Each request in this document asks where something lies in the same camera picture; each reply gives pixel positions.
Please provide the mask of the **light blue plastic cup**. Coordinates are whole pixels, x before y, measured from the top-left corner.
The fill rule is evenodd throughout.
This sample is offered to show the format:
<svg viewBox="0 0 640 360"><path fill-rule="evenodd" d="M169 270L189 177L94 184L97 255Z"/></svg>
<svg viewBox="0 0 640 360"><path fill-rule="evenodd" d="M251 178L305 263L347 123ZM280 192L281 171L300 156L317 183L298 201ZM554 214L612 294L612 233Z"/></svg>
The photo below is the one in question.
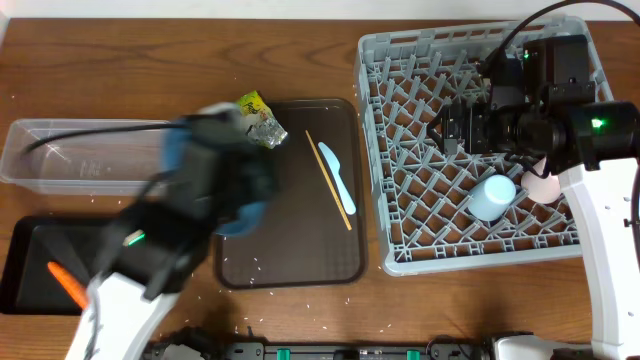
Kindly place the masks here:
<svg viewBox="0 0 640 360"><path fill-rule="evenodd" d="M495 221L508 209L516 196L516 186L504 175L492 175L470 192L469 212L481 221Z"/></svg>

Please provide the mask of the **orange carrot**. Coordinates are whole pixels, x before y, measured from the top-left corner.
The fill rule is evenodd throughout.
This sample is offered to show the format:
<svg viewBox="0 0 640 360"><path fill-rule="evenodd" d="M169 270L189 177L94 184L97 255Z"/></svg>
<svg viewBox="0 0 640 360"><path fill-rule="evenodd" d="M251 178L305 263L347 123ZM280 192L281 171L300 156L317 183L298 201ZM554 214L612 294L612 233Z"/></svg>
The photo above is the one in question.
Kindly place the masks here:
<svg viewBox="0 0 640 360"><path fill-rule="evenodd" d="M60 264L49 262L47 268L71 299L81 309L86 309L89 305L89 299L85 287Z"/></svg>

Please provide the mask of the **dark blue plate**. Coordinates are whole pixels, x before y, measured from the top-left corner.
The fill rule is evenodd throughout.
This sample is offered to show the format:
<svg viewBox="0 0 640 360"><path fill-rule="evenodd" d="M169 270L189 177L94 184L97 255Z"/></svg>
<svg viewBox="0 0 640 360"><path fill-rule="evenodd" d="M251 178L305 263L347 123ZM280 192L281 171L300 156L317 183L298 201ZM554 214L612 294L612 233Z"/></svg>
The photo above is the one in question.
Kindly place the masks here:
<svg viewBox="0 0 640 360"><path fill-rule="evenodd" d="M182 160L182 153L190 138L190 133L184 129L170 129L164 137L162 147L162 169L176 170ZM262 220L267 202L254 202L243 205L236 216L225 223L219 221L216 234L223 237L240 237L251 233Z"/></svg>

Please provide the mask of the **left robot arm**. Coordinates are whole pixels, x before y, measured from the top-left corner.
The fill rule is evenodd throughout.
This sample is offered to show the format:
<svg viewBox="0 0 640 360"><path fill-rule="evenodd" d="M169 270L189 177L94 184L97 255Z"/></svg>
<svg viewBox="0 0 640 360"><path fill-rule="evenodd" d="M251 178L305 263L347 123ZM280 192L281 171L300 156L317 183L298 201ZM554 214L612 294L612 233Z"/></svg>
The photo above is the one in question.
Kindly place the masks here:
<svg viewBox="0 0 640 360"><path fill-rule="evenodd" d="M220 227L251 229L276 192L265 148L223 103L171 123L174 163L102 233L70 359L137 359L204 261Z"/></svg>

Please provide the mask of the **pink plastic cup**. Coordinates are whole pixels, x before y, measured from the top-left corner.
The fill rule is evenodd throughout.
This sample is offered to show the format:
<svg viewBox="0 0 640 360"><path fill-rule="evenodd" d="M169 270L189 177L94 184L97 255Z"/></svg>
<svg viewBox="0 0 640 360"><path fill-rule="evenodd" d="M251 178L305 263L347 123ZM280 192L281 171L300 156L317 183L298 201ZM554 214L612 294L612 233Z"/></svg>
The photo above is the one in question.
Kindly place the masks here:
<svg viewBox="0 0 640 360"><path fill-rule="evenodd" d="M521 187L528 193L529 199L540 204L553 203L561 195L560 182L555 175L541 179L527 171L521 178Z"/></svg>

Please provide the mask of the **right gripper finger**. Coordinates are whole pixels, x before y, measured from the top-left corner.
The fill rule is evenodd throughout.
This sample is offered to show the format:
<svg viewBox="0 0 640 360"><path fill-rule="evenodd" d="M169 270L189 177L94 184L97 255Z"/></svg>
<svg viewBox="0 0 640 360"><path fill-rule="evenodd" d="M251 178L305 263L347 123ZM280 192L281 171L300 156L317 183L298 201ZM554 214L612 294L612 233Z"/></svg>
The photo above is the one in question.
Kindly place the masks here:
<svg viewBox="0 0 640 360"><path fill-rule="evenodd" d="M437 147L440 150L445 149L442 137L437 133L437 131L434 128L428 128L427 134L436 143Z"/></svg>
<svg viewBox="0 0 640 360"><path fill-rule="evenodd" d="M437 126L440 126L447 117L448 117L448 106L443 105L439 109L439 112L437 113L437 115L429 122L428 127L436 128Z"/></svg>

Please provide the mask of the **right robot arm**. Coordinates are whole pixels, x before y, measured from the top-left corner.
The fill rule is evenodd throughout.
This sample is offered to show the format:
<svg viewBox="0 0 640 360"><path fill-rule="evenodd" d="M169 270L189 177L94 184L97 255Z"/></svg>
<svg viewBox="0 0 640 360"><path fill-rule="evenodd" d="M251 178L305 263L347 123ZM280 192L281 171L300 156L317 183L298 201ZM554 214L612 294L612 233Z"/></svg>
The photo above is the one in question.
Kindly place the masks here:
<svg viewBox="0 0 640 360"><path fill-rule="evenodd" d="M553 359L639 356L639 110L596 99L589 41L529 41L521 58L499 46L480 65L490 100L445 104L427 125L446 155L543 156L577 228L592 309L591 345L551 347Z"/></svg>

